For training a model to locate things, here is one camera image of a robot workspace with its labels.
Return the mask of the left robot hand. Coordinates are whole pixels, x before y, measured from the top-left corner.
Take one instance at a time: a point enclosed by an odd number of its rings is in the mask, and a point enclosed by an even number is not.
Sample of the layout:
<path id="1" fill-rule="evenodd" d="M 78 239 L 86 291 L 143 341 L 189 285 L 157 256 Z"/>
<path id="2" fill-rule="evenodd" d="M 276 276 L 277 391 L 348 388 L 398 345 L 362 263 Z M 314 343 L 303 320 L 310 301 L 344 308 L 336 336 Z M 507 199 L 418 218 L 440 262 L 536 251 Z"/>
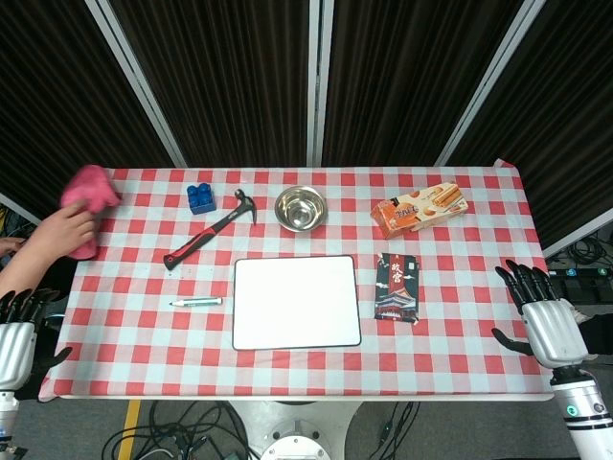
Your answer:
<path id="1" fill-rule="evenodd" d="M 1 296 L 1 390 L 15 392 L 31 375 L 45 376 L 71 354 L 65 347 L 56 355 L 36 356 L 36 343 L 45 324 L 49 303 L 59 296 L 50 288 L 19 293 L 10 290 Z"/>

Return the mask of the person's bare hand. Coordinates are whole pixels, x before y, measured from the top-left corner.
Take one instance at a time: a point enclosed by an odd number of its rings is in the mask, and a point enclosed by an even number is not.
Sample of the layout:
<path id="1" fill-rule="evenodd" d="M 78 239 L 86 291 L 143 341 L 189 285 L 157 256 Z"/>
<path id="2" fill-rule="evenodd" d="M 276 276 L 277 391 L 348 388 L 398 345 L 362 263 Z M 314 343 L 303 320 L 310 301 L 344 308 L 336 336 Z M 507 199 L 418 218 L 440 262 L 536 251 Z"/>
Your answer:
<path id="1" fill-rule="evenodd" d="M 78 200 L 45 218 L 22 250 L 44 261 L 55 261 L 90 242 L 95 236 L 93 215 Z"/>

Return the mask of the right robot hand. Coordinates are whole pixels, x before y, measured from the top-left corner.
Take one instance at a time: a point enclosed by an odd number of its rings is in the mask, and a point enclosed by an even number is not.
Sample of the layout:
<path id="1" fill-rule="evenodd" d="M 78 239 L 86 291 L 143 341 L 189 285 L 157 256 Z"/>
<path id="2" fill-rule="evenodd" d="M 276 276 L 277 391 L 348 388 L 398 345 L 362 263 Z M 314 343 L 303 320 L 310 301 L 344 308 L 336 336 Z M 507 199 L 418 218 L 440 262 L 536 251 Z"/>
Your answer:
<path id="1" fill-rule="evenodd" d="M 504 348 L 534 357 L 548 369 L 583 363 L 588 350 L 572 304 L 558 295 L 545 271 L 512 260 L 506 264 L 495 271 L 511 295 L 528 340 L 512 340 L 496 328 L 491 330 L 494 338 Z"/>

